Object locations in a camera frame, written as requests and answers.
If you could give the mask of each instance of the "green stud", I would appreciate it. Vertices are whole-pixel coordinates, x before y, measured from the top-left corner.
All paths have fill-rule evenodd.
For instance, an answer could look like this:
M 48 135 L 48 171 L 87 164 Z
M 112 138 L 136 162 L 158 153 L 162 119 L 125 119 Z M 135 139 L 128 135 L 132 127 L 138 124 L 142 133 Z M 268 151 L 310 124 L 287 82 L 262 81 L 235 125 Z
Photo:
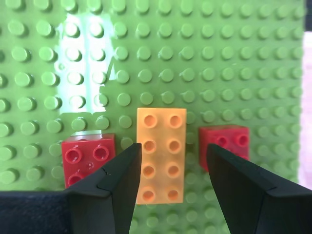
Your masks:
M 91 53 L 91 58 L 94 61 L 103 61 L 106 56 L 105 51 L 102 49 L 98 49 L 98 48 L 92 49 L 90 53 Z
M 204 101 L 211 102 L 215 98 L 215 92 L 211 89 L 205 90 L 204 92 L 201 93 L 201 96 Z
M 126 0 L 112 0 L 112 8 L 118 14 L 124 13 L 126 10 Z
M 83 76 L 78 72 L 70 72 L 67 75 L 67 80 L 70 84 L 79 85 L 83 83 Z
M 14 77 L 14 80 L 15 84 L 20 87 L 27 87 L 33 83 L 32 76 L 24 72 L 17 73 Z
M 210 1 L 204 1 L 201 6 L 201 12 L 204 16 L 210 16 L 214 12 L 214 6 Z
M 253 6 L 251 4 L 244 4 L 240 7 L 240 15 L 243 18 L 248 18 L 253 13 Z
M 5 98 L 0 98 L 0 113 L 7 112 L 10 109 L 11 105 Z
M 14 47 L 12 49 L 12 57 L 17 62 L 27 62 L 31 56 L 28 50 L 22 47 Z
M 117 22 L 114 24 L 114 34 L 118 38 L 123 38 L 127 35 L 127 27 L 122 22 Z
M 168 38 L 171 36 L 172 27 L 169 23 L 162 23 L 159 27 L 158 33 L 163 38 Z
M 211 81 L 215 78 L 215 71 L 213 68 L 206 68 L 201 76 L 205 81 Z
M 9 32 L 17 37 L 22 37 L 27 33 L 25 25 L 18 20 L 11 20 L 8 23 Z
M 44 100 L 44 106 L 48 110 L 56 110 L 61 107 L 62 101 L 58 97 L 46 97 Z
M 232 47 L 224 47 L 221 51 L 221 56 L 223 57 L 224 60 L 231 59 L 234 55 L 234 50 Z
M 214 28 L 209 24 L 205 24 L 201 29 L 201 34 L 204 38 L 212 37 L 214 32 L 215 32 Z
M 31 97 L 21 97 L 18 100 L 18 108 L 21 111 L 31 111 L 36 108 L 36 101 Z
M 121 84 L 127 83 L 130 79 L 129 74 L 124 70 L 118 71 L 116 77 L 117 82 Z
M 250 59 L 252 57 L 253 51 L 250 47 L 243 47 L 243 48 L 241 48 L 239 54 L 240 54 L 240 57 L 242 59 L 247 60 L 247 59 Z
M 185 23 L 181 27 L 181 35 L 185 38 L 190 38 L 194 33 L 194 28 L 191 24 Z
M 61 6 L 65 11 L 73 13 L 78 10 L 78 5 L 75 0 L 61 0 Z
M 211 60 L 215 56 L 215 50 L 211 46 L 206 46 L 202 50 L 201 55 L 202 55 L 203 59 Z
M 84 118 L 78 117 L 72 121 L 72 129 L 76 132 L 80 132 L 87 127 L 87 122 Z
M 167 0 L 159 0 L 158 11 L 162 15 L 169 14 L 171 12 L 171 4 Z
M 138 78 L 142 83 L 148 83 L 152 80 L 152 72 L 148 69 L 143 69 L 139 72 Z
M 232 68 L 224 68 L 222 71 L 221 71 L 221 78 L 228 81 L 228 80 L 231 80 L 234 78 L 234 71 Z
M 117 97 L 117 102 L 120 106 L 128 106 L 131 102 L 131 97 L 129 94 L 121 93 Z
M 173 50 L 169 46 L 164 46 L 161 48 L 158 56 L 163 60 L 169 60 L 174 55 Z
M 47 86 L 55 86 L 59 84 L 59 77 L 53 72 L 44 72 L 41 75 L 41 81 Z
M 221 117 L 224 121 L 232 121 L 235 118 L 235 113 L 228 109 L 222 112 Z
M 120 146 L 123 150 L 127 149 L 132 144 L 133 144 L 132 139 L 127 136 L 124 136 L 120 141 Z
M 13 127 L 9 123 L 0 123 L 0 137 L 7 137 L 13 133 Z
M 182 93 L 182 98 L 186 103 L 191 103 L 195 100 L 195 93 L 193 91 L 186 91 Z
M 104 72 L 93 72 L 92 80 L 96 84 L 103 84 L 106 81 L 106 74 Z
M 240 117 L 243 120 L 249 120 L 253 117 L 253 112 L 251 109 L 245 108 L 240 111 Z
M 26 136 L 35 134 L 39 130 L 39 125 L 35 121 L 24 122 L 20 125 L 20 131 Z
M 40 180 L 44 175 L 44 170 L 40 166 L 35 166 L 31 169 L 28 169 L 26 172 L 26 178 L 29 181 L 38 181 Z
M 98 14 L 102 11 L 101 0 L 87 0 L 87 7 L 94 14 Z
M 141 46 L 136 53 L 137 58 L 141 61 L 147 61 L 151 55 L 151 50 L 147 46 Z
M 140 38 L 149 36 L 151 29 L 147 23 L 139 23 L 136 27 L 136 35 Z
M 128 50 L 123 46 L 117 47 L 115 50 L 115 56 L 118 60 L 124 61 L 128 58 Z
M 91 23 L 89 28 L 90 34 L 95 38 L 101 38 L 104 35 L 104 29 L 99 23 Z
M 189 82 L 194 79 L 195 72 L 192 68 L 187 68 L 180 75 L 182 76 L 184 81 Z
M 140 95 L 140 101 L 143 105 L 150 105 L 153 102 L 153 95 L 145 92 Z
M 188 111 L 187 112 L 187 118 L 186 118 L 186 123 L 187 124 L 193 124 L 195 122 L 196 116 L 193 112 Z
M 234 98 L 234 92 L 231 89 L 223 90 L 221 97 L 224 101 L 231 101 Z
M 64 178 L 64 169 L 62 166 L 55 166 L 51 170 L 51 175 L 55 179 L 62 179 Z
M 202 113 L 203 121 L 206 123 L 211 123 L 215 119 L 215 113 L 213 111 L 205 111 Z
M 53 62 L 56 57 L 56 53 L 49 47 L 42 47 L 39 49 L 39 57 L 45 62 Z
M 175 95 L 171 91 L 166 91 L 161 94 L 161 100 L 165 104 L 171 104 L 175 100 Z
M 240 29 L 240 36 L 243 39 L 248 39 L 253 34 L 253 28 L 250 25 L 245 25 Z
M 41 147 L 37 144 L 30 144 L 24 147 L 23 153 L 26 158 L 36 158 L 41 154 Z
M 5 5 L 15 11 L 25 8 L 24 0 L 5 0 Z
M 50 155 L 52 155 L 54 157 L 61 156 L 62 155 L 62 150 L 61 150 L 60 144 L 59 143 L 54 143 L 54 144 L 50 145 L 49 153 L 50 153 Z
M 145 0 L 136 0 L 136 9 L 140 14 L 146 14 L 149 7 L 149 2 Z
M 160 73 L 159 76 L 164 82 L 170 82 L 174 78 L 174 73 L 171 69 L 165 69 Z
M 99 116 L 96 119 L 96 127 L 101 130 L 105 130 L 109 127 L 109 120 L 104 116 Z
M 45 20 L 39 20 L 37 22 L 36 31 L 39 35 L 46 38 L 51 37 L 55 33 L 55 30 L 52 27 L 52 25 Z
M 190 46 L 185 46 L 181 52 L 180 52 L 180 55 L 182 56 L 183 59 L 185 60 L 190 60 L 193 58 L 194 56 L 194 50 L 192 47 Z
M 63 129 L 63 123 L 59 119 L 50 120 L 47 123 L 47 130 L 50 133 L 59 133 L 62 131 L 62 129 Z
M 129 116 L 119 117 L 119 125 L 122 128 L 130 128 L 132 125 L 132 120 Z
M 229 17 L 233 14 L 234 12 L 234 8 L 231 4 L 229 3 L 224 3 L 222 6 L 221 6 L 221 14 L 223 17 Z
M 243 100 L 250 100 L 253 97 L 253 92 L 249 88 L 241 90 L 239 94 Z
M 65 50 L 66 56 L 70 61 L 78 62 L 82 59 L 81 52 L 73 47 L 69 47 L 67 50 Z
M 16 155 L 16 149 L 10 145 L 0 147 L 0 160 L 7 161 L 14 158 Z
M 79 109 L 79 108 L 82 108 L 86 104 L 86 99 L 82 96 L 72 96 L 69 99 L 69 104 L 73 108 Z
M 179 217 L 176 213 L 171 213 L 167 215 L 166 220 L 169 225 L 175 225 L 179 221 Z
M 16 169 L 10 168 L 0 174 L 0 181 L 3 184 L 12 184 L 19 176 L 20 174 Z

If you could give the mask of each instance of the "lego stud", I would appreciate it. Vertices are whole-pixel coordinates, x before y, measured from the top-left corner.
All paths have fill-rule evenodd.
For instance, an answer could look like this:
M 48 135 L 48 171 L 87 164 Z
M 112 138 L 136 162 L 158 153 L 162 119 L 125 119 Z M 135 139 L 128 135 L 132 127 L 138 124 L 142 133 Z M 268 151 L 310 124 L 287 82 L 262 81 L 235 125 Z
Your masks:
M 153 164 L 147 164 L 143 166 L 143 175 L 147 179 L 151 179 L 155 176 L 155 167 Z
M 65 153 L 65 160 L 71 164 L 79 163 L 82 159 L 82 152 L 78 147 L 74 147 Z
M 80 181 L 81 179 L 83 179 L 83 175 L 81 173 L 75 173 L 73 175 L 71 175 L 68 180 L 67 180 L 67 183 L 68 183 L 68 186 L 72 186 L 73 184 L 77 183 L 78 181 Z
M 167 175 L 170 178 L 177 178 L 180 175 L 180 168 L 179 168 L 179 166 L 176 163 L 174 163 L 174 162 L 168 163 L 168 165 L 167 165 Z
M 168 150 L 171 154 L 179 153 L 181 150 L 181 142 L 178 140 L 169 141 Z
M 249 138 L 246 134 L 239 134 L 235 136 L 234 141 L 240 147 L 246 147 L 249 144 Z
M 148 140 L 143 144 L 143 149 L 147 154 L 151 154 L 156 150 L 156 142 Z
M 142 199 L 145 202 L 152 202 L 155 199 L 155 192 L 152 187 L 145 187 L 142 191 Z
M 169 125 L 172 128 L 179 128 L 182 125 L 182 118 L 180 116 L 171 116 L 169 119 Z
M 157 118 L 155 115 L 147 115 L 144 117 L 144 125 L 147 128 L 154 128 L 157 124 Z
M 179 198 L 179 192 L 176 189 L 170 189 L 168 191 L 168 200 L 170 201 L 176 201 Z
M 97 161 L 105 161 L 105 160 L 107 160 L 108 156 L 109 156 L 109 151 L 105 146 L 98 145 L 93 150 L 93 157 Z
M 219 136 L 216 138 L 216 144 L 224 148 L 228 145 L 228 140 L 224 136 Z

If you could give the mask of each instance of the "2x2 lego brick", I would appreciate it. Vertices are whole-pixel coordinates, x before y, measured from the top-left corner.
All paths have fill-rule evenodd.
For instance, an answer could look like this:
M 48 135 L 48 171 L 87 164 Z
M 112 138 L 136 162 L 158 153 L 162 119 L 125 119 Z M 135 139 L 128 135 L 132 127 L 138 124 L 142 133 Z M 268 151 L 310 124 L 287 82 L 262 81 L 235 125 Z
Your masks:
M 199 164 L 206 171 L 208 144 L 217 144 L 237 156 L 249 160 L 249 128 L 240 125 L 215 125 L 199 128 Z
M 62 143 L 66 188 L 95 172 L 115 155 L 114 134 L 69 137 Z

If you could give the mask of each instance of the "lego baseplate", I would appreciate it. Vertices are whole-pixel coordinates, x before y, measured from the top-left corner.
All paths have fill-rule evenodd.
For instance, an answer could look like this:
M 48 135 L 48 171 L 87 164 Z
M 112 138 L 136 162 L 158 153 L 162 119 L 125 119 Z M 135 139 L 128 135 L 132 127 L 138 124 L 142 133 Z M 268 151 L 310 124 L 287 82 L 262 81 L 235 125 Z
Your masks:
M 132 233 L 227 233 L 198 127 L 250 128 L 250 160 L 296 180 L 302 0 L 0 1 L 0 190 L 62 190 L 72 133 L 136 140 L 138 107 L 186 108 L 184 203 Z

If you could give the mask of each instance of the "lego brick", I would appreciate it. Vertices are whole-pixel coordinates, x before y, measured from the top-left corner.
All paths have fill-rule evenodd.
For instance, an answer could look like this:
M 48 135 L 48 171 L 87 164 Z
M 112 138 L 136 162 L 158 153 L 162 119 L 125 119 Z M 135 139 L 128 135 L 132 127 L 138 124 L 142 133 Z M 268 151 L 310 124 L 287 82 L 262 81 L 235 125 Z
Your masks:
M 142 143 L 137 204 L 183 202 L 186 109 L 138 108 L 136 134 Z
M 65 187 L 95 172 L 115 157 L 115 135 L 71 136 L 62 143 Z
M 208 144 L 217 144 L 233 154 L 249 160 L 249 128 L 240 125 L 215 125 L 199 128 L 199 164 L 208 171 Z
M 137 206 L 131 233 L 227 233 L 198 128 L 248 126 L 251 161 L 296 180 L 304 12 L 303 0 L 0 0 L 0 190 L 62 190 L 72 133 L 115 133 L 120 153 L 138 107 L 185 108 L 184 203 Z

